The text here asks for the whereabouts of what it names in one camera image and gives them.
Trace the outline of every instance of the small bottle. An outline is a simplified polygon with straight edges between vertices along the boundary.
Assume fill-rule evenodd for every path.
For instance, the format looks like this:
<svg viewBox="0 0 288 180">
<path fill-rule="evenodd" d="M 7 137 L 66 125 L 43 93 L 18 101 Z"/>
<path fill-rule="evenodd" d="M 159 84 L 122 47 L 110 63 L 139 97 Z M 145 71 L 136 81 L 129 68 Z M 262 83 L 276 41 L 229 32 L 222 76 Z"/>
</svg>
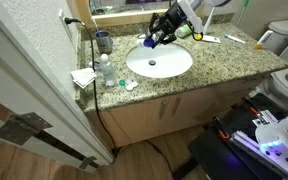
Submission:
<svg viewBox="0 0 288 180">
<path fill-rule="evenodd" d="M 114 86 L 116 84 L 115 70 L 112 62 L 108 59 L 107 54 L 102 54 L 101 71 L 103 73 L 106 86 Z"/>
<path fill-rule="evenodd" d="M 190 29 L 190 27 L 188 27 L 188 25 L 184 25 L 182 27 L 179 27 L 178 29 L 176 29 L 175 31 L 175 35 L 177 37 L 185 37 L 186 35 L 190 34 L 192 31 Z"/>
</svg>

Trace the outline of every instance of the white wall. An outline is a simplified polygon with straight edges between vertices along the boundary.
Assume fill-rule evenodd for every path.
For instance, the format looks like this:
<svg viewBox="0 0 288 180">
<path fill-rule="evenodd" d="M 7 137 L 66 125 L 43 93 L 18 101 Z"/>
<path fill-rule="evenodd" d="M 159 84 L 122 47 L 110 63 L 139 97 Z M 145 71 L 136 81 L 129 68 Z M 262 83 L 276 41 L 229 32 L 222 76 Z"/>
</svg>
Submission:
<svg viewBox="0 0 288 180">
<path fill-rule="evenodd" d="M 72 16 L 66 0 L 0 1 L 73 97 L 70 72 L 76 67 L 78 30 L 74 24 L 69 26 L 72 43 L 58 17 L 59 9 Z"/>
<path fill-rule="evenodd" d="M 232 22 L 238 19 L 237 13 Z M 272 21 L 288 20 L 288 0 L 250 0 L 239 28 L 259 39 Z"/>
</svg>

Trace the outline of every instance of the electrical cord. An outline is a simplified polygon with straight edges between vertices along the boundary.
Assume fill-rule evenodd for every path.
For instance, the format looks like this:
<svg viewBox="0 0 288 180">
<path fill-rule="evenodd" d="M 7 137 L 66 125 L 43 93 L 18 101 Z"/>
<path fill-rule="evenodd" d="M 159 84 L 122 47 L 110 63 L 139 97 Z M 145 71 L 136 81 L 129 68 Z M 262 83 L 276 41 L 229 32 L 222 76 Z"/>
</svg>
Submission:
<svg viewBox="0 0 288 180">
<path fill-rule="evenodd" d="M 71 18 L 64 18 L 64 21 L 66 24 L 71 24 L 72 22 L 78 22 L 78 23 L 81 23 L 83 25 L 83 27 L 85 28 L 88 36 L 89 36 L 89 39 L 90 39 L 90 42 L 91 42 L 91 49 L 92 49 L 92 68 L 94 70 L 94 64 L 95 64 L 95 61 L 94 61 L 94 46 L 93 46 L 93 38 L 92 38 L 92 35 L 91 33 L 89 32 L 89 30 L 87 29 L 86 25 L 84 22 L 80 21 L 79 19 L 71 19 Z M 110 139 L 112 140 L 112 143 L 114 145 L 114 149 L 112 150 L 112 153 L 114 155 L 114 159 L 116 159 L 117 157 L 117 154 L 119 152 L 119 149 L 117 149 L 117 146 L 116 146 L 116 143 L 111 135 L 111 133 L 107 130 L 107 128 L 105 127 L 104 123 L 103 123 L 103 120 L 100 116 L 100 111 L 99 111 L 99 108 L 98 108 L 98 102 L 97 102 L 97 91 L 96 91 L 96 80 L 94 79 L 93 81 L 93 94 L 94 94 L 94 104 L 95 104 L 95 110 L 96 110 L 96 114 L 97 114 L 97 117 L 98 117 L 98 120 L 101 124 L 101 126 L 103 127 L 103 129 L 106 131 L 106 133 L 109 135 Z"/>
<path fill-rule="evenodd" d="M 161 151 L 156 145 L 154 145 L 153 143 L 151 143 L 150 141 L 145 140 L 145 142 L 147 142 L 148 144 L 150 144 L 157 153 L 159 153 L 160 155 L 163 156 L 163 158 L 165 159 L 166 164 L 167 164 L 170 172 L 173 173 L 172 168 L 171 168 L 171 165 L 170 165 L 170 162 L 168 162 L 166 156 L 162 153 L 162 151 Z"/>
</svg>

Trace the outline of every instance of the white sink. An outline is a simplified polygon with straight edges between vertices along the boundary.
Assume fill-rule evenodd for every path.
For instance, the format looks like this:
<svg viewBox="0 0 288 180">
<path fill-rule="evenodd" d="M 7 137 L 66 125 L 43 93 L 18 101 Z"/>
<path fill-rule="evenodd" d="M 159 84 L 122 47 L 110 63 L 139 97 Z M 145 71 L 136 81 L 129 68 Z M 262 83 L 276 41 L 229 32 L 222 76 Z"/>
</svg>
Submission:
<svg viewBox="0 0 288 180">
<path fill-rule="evenodd" d="M 136 47 L 126 56 L 127 66 L 135 73 L 150 78 L 169 78 L 183 74 L 193 64 L 190 53 L 175 44 L 158 45 L 155 49 Z"/>
</svg>

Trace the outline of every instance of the black cable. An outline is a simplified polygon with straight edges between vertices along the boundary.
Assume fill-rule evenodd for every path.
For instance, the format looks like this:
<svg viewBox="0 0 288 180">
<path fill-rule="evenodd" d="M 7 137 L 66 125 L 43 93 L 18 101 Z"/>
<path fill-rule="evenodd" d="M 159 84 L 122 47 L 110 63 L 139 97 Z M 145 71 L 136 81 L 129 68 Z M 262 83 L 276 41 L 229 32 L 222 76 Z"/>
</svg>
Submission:
<svg viewBox="0 0 288 180">
<path fill-rule="evenodd" d="M 92 49 L 92 68 L 93 68 L 93 70 L 94 70 L 94 63 L 95 63 L 95 61 L 94 61 L 93 38 L 92 38 L 92 35 L 91 35 L 91 33 L 89 32 L 89 30 L 87 29 L 86 25 L 85 25 L 83 22 L 81 22 L 81 21 L 80 21 L 80 23 L 81 23 L 81 24 L 83 25 L 83 27 L 85 28 L 85 30 L 86 30 L 89 38 L 90 38 L 90 41 L 91 41 L 91 49 Z M 100 121 L 101 126 L 102 126 L 103 129 L 106 131 L 106 133 L 110 136 L 110 139 L 111 139 L 112 142 L 113 142 L 114 149 L 112 150 L 112 152 L 113 152 L 114 156 L 116 157 L 119 150 L 116 150 L 115 141 L 114 141 L 111 133 L 107 130 L 107 128 L 106 128 L 105 125 L 103 124 L 103 120 L 102 120 L 102 118 L 101 118 L 101 116 L 100 116 L 100 111 L 99 111 L 98 103 L 97 103 L 97 92 L 96 92 L 96 81 L 95 81 L 95 79 L 94 79 L 94 81 L 93 81 L 93 86 L 94 86 L 94 88 L 93 88 L 93 93 L 94 93 L 94 101 L 95 101 L 94 104 L 95 104 L 96 114 L 97 114 L 97 116 L 98 116 L 98 120 Z"/>
<path fill-rule="evenodd" d="M 164 158 L 165 161 L 166 161 L 166 164 L 167 164 L 168 168 L 170 169 L 171 173 L 173 173 L 172 168 L 171 168 L 171 165 L 170 165 L 170 162 L 168 162 L 166 156 L 162 153 L 162 151 L 161 151 L 157 146 L 155 146 L 153 143 L 151 143 L 150 141 L 145 140 L 145 142 L 149 143 L 156 152 L 158 152 L 160 155 L 163 156 L 163 158 Z"/>
</svg>

